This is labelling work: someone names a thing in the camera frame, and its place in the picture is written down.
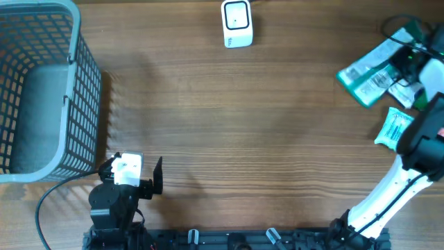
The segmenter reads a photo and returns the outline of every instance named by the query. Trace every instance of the teal and white package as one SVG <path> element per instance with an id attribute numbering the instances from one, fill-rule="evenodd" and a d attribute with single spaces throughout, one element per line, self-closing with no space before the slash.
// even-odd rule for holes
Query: teal and white package
<path id="1" fill-rule="evenodd" d="M 396 151 L 396 145 L 402 133 L 413 121 L 413 118 L 396 108 L 390 108 L 382 130 L 375 139 L 375 144 L 384 144 L 389 149 Z"/>

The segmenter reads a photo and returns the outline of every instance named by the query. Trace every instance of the wooden table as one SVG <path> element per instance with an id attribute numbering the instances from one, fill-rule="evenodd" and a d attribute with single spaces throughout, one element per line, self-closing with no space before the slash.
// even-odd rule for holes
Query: wooden table
<path id="1" fill-rule="evenodd" d="M 358 204 L 395 153 L 373 140 L 389 106 L 362 108 L 335 74 L 377 46 L 395 13 L 429 21 L 444 1 L 263 1 L 254 45 L 223 46 L 220 1 L 80 5 L 82 32 L 103 70 L 99 160 L 143 151 L 144 178 L 164 156 L 164 194 L 140 201 L 148 228 L 327 226 Z M 53 249 L 79 249 L 92 225 L 96 177 L 42 206 Z M 37 200 L 53 183 L 0 185 L 2 249 L 42 249 Z M 442 249 L 444 185 L 389 223 L 393 249 Z"/>

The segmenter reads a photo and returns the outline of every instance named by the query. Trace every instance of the perforated basket side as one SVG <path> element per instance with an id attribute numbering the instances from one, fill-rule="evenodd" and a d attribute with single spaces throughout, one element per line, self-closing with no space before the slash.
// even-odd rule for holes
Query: perforated basket side
<path id="1" fill-rule="evenodd" d="M 94 168 L 102 90 L 101 77 L 100 69 L 80 34 L 74 91 L 69 102 L 65 154 L 57 170 L 43 181 L 64 179 Z"/>

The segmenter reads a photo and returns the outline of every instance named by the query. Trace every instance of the wood grain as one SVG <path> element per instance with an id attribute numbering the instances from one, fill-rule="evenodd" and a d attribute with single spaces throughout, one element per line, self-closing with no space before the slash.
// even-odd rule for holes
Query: wood grain
<path id="1" fill-rule="evenodd" d="M 225 49 L 220 2 L 80 5 L 82 33 L 103 70 L 99 160 L 143 151 L 144 178 L 164 156 L 164 194 L 140 201 L 148 228 L 327 226 L 358 204 L 395 153 L 373 140 L 389 106 L 366 110 L 335 74 L 378 45 L 395 13 L 429 21 L 442 1 L 265 1 L 255 41 Z M 42 206 L 53 249 L 79 249 L 92 225 L 96 178 Z M 2 249 L 43 249 L 34 211 L 53 183 L 0 185 Z M 389 222 L 393 249 L 442 249 L 444 185 Z"/>

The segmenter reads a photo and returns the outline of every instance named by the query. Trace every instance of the gray plastic basket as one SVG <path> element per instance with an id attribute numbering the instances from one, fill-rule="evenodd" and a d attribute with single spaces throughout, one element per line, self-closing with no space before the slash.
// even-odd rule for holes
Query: gray plastic basket
<path id="1" fill-rule="evenodd" d="M 0 183 L 94 168 L 100 96 L 74 3 L 0 1 Z"/>

